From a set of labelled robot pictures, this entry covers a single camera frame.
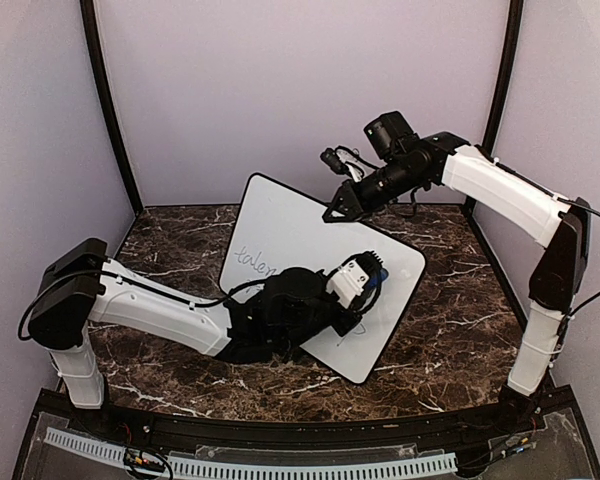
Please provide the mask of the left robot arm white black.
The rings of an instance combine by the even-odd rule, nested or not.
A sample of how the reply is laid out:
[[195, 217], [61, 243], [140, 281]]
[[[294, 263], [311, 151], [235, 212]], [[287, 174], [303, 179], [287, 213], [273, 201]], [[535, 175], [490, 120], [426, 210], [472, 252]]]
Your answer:
[[287, 268], [207, 300], [137, 274], [108, 257], [106, 247], [89, 238], [49, 265], [17, 328], [19, 340], [50, 354], [72, 405], [100, 436], [114, 435], [121, 415], [105, 401], [88, 323], [139, 330], [227, 363], [261, 363], [328, 328], [345, 336], [381, 291], [382, 264], [372, 252], [329, 272]]

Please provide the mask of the white whiteboard black frame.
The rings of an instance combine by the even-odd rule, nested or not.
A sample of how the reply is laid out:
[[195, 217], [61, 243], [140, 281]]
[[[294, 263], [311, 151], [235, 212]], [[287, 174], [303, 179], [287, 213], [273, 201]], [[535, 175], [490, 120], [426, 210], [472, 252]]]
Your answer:
[[219, 276], [222, 291], [289, 267], [330, 272], [349, 256], [375, 252], [388, 277], [369, 313], [346, 336], [326, 329], [302, 348], [341, 377], [364, 383], [388, 345], [426, 268], [417, 248], [363, 223], [327, 224], [325, 206], [262, 174], [252, 175]]

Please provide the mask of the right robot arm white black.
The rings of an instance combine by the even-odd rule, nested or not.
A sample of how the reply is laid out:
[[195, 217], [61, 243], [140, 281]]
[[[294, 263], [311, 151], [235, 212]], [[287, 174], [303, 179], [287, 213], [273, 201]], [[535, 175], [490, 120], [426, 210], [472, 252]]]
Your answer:
[[480, 146], [450, 132], [419, 136], [398, 111], [364, 128], [384, 166], [359, 181], [346, 180], [322, 219], [356, 222], [405, 193], [432, 185], [460, 192], [513, 222], [544, 249], [529, 280], [530, 314], [507, 387], [532, 396], [558, 355], [588, 261], [590, 214], [524, 178]]

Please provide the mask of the blue whiteboard eraser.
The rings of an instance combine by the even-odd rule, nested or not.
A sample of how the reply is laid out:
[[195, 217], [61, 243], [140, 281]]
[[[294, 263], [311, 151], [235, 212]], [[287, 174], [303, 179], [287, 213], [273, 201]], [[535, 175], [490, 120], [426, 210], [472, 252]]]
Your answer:
[[378, 286], [382, 286], [382, 283], [388, 278], [389, 273], [385, 268], [382, 268], [378, 273], [374, 273], [370, 276], [366, 288], [374, 290]]

